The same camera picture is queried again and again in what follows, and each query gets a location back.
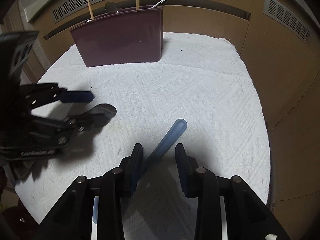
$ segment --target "screw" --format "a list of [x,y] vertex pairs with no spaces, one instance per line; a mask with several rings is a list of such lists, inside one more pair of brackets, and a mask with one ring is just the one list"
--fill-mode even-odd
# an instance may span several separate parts
[[60,138],[58,139],[58,143],[59,143],[59,144],[64,144],[66,141],[67,141],[67,138],[66,138],[65,136],[60,137]]
[[240,183],[242,181],[241,177],[239,176],[233,176],[232,180],[236,183]]
[[116,167],[112,170],[113,174],[120,174],[122,172],[122,169],[120,167]]
[[84,182],[84,181],[85,181],[85,176],[79,176],[79,177],[77,177],[76,181],[77,181],[78,183]]
[[70,119],[70,120],[69,120],[69,124],[70,124],[70,125],[75,124],[75,123],[76,123],[76,120],[75,120],[75,119]]
[[204,167],[198,167],[198,168],[196,169],[196,172],[198,172],[198,173],[200,173],[200,174],[203,174],[203,173],[205,173],[205,168],[204,168]]

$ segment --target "white tablecloth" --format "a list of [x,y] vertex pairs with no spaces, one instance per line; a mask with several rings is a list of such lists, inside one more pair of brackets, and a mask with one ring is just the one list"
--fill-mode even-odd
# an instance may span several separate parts
[[[112,104],[117,114],[102,131],[79,135],[69,157],[36,164],[16,185],[38,223],[77,176],[103,175],[129,156],[135,143],[148,156],[178,118],[188,122],[177,141],[188,155],[218,176],[240,175],[267,202],[270,155],[262,109],[245,64],[227,40],[164,33],[159,62],[91,68],[74,45],[39,82],[91,90],[95,99],[86,107],[55,102],[34,110],[36,115],[63,119],[100,103]],[[197,199],[181,191],[175,145],[140,181],[123,217],[125,239],[193,239]]]

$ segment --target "purple bin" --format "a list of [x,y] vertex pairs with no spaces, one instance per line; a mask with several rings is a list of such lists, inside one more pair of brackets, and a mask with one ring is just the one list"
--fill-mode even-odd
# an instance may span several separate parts
[[70,30],[87,67],[156,62],[163,48],[163,6],[103,14]]

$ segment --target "white object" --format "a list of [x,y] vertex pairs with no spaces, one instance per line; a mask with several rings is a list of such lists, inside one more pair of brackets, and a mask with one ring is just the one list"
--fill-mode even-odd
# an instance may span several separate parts
[[[103,175],[129,156],[135,143],[141,143],[148,156],[178,118],[185,119],[188,128],[140,180],[123,218],[126,240],[193,238],[197,199],[187,199],[181,191],[174,160],[177,143],[217,176],[241,176],[267,202],[270,152],[262,109],[245,64],[227,40],[164,33],[158,62],[91,68],[73,45],[39,82],[91,90],[95,99],[86,109],[108,103],[117,114],[101,132],[79,133],[65,160],[49,160],[39,178],[30,175],[16,185],[36,222],[77,176]],[[63,119],[67,106],[55,102],[33,113]],[[223,236],[227,239],[225,223]]]
[[166,0],[161,0],[160,2],[157,2],[154,6],[151,7],[151,9],[157,7],[160,3],[163,3],[164,1]]
[[277,237],[277,235],[269,234],[265,237],[265,240],[276,240]]

